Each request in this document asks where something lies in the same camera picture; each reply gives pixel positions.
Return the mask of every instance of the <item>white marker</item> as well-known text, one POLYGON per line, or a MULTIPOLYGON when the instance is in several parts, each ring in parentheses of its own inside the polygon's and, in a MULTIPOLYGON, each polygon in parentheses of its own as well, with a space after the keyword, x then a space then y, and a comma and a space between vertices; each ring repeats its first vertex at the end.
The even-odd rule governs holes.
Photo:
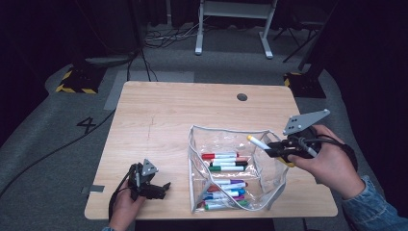
POLYGON ((247 138, 250 142, 252 142, 253 144, 257 145, 259 148, 262 148, 262 149, 264 149, 264 150, 265 150, 265 149, 270 149, 270 147, 269 147, 268 145, 266 145, 265 143, 259 141, 258 139, 254 138, 254 137, 252 137, 252 136, 250 136, 250 135, 248 135, 246 138, 247 138))
POLYGON ((232 190, 232 189, 239 189, 239 188, 244 188, 247 186, 246 183, 237 183, 237 184, 231 184, 231 185, 219 185, 223 190, 232 190))

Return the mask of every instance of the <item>white metal frame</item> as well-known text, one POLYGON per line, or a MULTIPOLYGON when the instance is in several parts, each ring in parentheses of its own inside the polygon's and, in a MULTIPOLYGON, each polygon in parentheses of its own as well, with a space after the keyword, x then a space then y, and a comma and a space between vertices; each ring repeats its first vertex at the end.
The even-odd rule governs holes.
POLYGON ((275 12, 276 0, 271 4, 251 4, 251 3, 234 3, 234 2, 213 2, 200 1, 199 18, 198 18, 198 33, 195 44, 195 55, 201 55, 203 51, 203 23, 204 15, 212 16, 231 16, 231 17, 248 17, 266 19, 263 32, 259 32, 261 43, 265 50, 265 55, 268 59, 273 58, 267 40, 270 22, 272 21, 275 12))

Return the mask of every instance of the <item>wire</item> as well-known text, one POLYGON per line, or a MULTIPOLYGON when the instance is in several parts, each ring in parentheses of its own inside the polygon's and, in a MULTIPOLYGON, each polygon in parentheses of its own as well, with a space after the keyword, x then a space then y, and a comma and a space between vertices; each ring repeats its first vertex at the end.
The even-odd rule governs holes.
POLYGON ((0 192, 0 199, 2 198, 2 196, 4 195, 4 193, 7 191, 7 189, 18 179, 18 177, 20 177, 22 174, 24 174, 28 169, 30 169, 31 167, 35 166, 36 164, 38 164, 39 162, 45 160, 46 158, 52 156, 53 154, 63 150, 64 148, 71 146, 73 143, 75 143, 76 141, 81 140, 82 138, 86 137, 87 135, 89 135, 90 133, 92 133, 94 130, 96 130, 97 128, 99 128, 103 123, 105 123, 109 117, 111 117, 116 110, 113 110, 108 116, 106 116, 104 118, 104 120, 102 120, 101 123, 99 123, 98 125, 96 125, 95 127, 93 127, 92 129, 89 130, 88 133, 82 135, 81 137, 55 149, 54 151, 46 154, 45 156, 39 158, 38 160, 34 161, 33 163, 31 163, 29 166, 25 167, 23 170, 21 170, 18 174, 16 174, 16 176, 6 185, 6 187, 0 192))
POLYGON ((156 78, 156 82, 159 82, 159 79, 157 78, 156 73, 153 71, 152 67, 150 66, 150 62, 148 62, 145 58, 143 58, 145 63, 147 64, 147 67, 149 68, 147 71, 151 71, 154 74, 154 77, 156 78))
POLYGON ((126 74, 126 79, 127 81, 130 81, 130 67, 132 65, 133 60, 136 58, 136 56, 134 56, 128 63, 128 67, 127 67, 127 74, 126 74))
POLYGON ((126 187, 126 188, 123 188, 123 189, 121 189, 121 190, 119 190, 119 191, 117 191, 118 193, 119 192, 122 192, 122 191, 124 191, 124 190, 132 190, 132 187, 126 187))
POLYGON ((144 57, 144 52, 143 49, 141 50, 141 57, 143 58, 144 61, 144 66, 146 67, 146 71, 147 71, 147 77, 149 78, 149 82, 152 82, 151 78, 150 78, 150 71, 151 67, 150 67, 150 63, 146 60, 146 58, 144 57))
MULTIPOLYGON (((207 16, 204 18, 203 21, 206 21, 209 18, 207 16)), ((188 29, 171 29, 164 35, 162 35, 159 31, 151 31, 146 35, 146 47, 149 48, 166 48, 170 46, 172 43, 175 41, 183 41, 186 39, 189 39, 190 37, 197 36, 197 34, 194 34, 194 32, 197 29, 198 24, 193 25, 192 27, 188 29), (172 31, 176 31, 174 34, 170 35, 169 33, 172 31), (149 43, 149 41, 156 41, 160 40, 160 44, 153 44, 149 43)))
POLYGON ((122 187, 123 183, 126 181, 126 178, 132 173, 133 169, 134 169, 134 166, 130 166, 129 171, 126 173, 126 175, 120 181, 120 183, 117 186, 116 190, 111 195, 111 199, 109 200, 109 207, 108 207, 108 219, 109 219, 109 221, 111 221, 112 215, 114 214, 114 205, 115 205, 115 202, 116 202, 117 195, 121 191, 120 187, 122 187))
POLYGON ((332 144, 335 144, 335 145, 338 145, 338 146, 343 145, 341 142, 339 142, 339 141, 337 141, 335 139, 329 140, 329 139, 319 139, 319 138, 317 138, 317 139, 304 140, 304 142, 317 142, 317 141, 319 141, 319 142, 329 142, 329 143, 332 143, 332 144))
POLYGON ((334 138, 332 138, 332 137, 330 137, 328 135, 321 134, 321 135, 317 135, 317 137, 326 137, 326 138, 328 138, 328 139, 330 139, 332 141, 336 141, 336 142, 340 143, 339 141, 337 141, 336 139, 334 139, 334 138))

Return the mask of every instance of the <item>denim sleeve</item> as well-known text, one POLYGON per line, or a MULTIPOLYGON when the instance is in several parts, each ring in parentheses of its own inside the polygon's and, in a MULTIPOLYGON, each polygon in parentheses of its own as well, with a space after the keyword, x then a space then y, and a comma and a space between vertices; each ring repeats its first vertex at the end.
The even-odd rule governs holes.
POLYGON ((115 231, 115 230, 111 227, 104 227, 102 231, 115 231))
POLYGON ((408 218, 398 216, 396 209, 378 193, 368 176, 366 188, 356 197, 344 200, 343 207, 358 230, 408 230, 408 218))

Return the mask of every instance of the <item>gray floor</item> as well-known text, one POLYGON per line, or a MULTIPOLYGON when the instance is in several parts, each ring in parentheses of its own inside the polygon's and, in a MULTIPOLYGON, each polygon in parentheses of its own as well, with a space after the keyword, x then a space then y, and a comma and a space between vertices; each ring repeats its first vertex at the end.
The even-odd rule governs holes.
MULTIPOLYGON (((270 31, 268 40, 274 58, 268 60, 259 41, 259 31, 262 28, 209 31, 204 36, 201 56, 194 55, 195 37, 174 42, 166 48, 144 48, 144 54, 158 81, 283 86, 283 74, 299 71, 297 66, 306 49, 283 64, 295 49, 295 43, 289 33, 272 40, 278 32, 270 31)), ((299 38, 306 36, 304 32, 295 34, 299 38)), ((21 174, 1 197, 1 230, 100 230, 107 224, 106 220, 84 217, 87 195, 82 191, 93 182, 113 119, 113 115, 109 115, 125 81, 126 68, 126 64, 109 68, 97 94, 55 92, 69 64, 49 77, 45 84, 49 96, 0 149, 0 189, 18 172, 50 154, 21 174), (85 128, 77 123, 88 117, 98 127, 84 136, 85 128)), ((130 70, 131 79, 145 79, 140 76, 145 72, 141 57, 135 59, 130 70)), ((299 111, 305 114, 329 109, 331 115, 321 123, 354 148, 359 173, 369 175, 380 189, 354 139, 335 81, 325 71, 319 81, 327 98, 296 98, 299 111)), ((309 229, 349 230, 341 210, 341 199, 336 193, 333 195, 339 214, 333 218, 306 218, 309 229)), ((274 224, 277 231, 304 230, 302 218, 276 218, 274 224)))

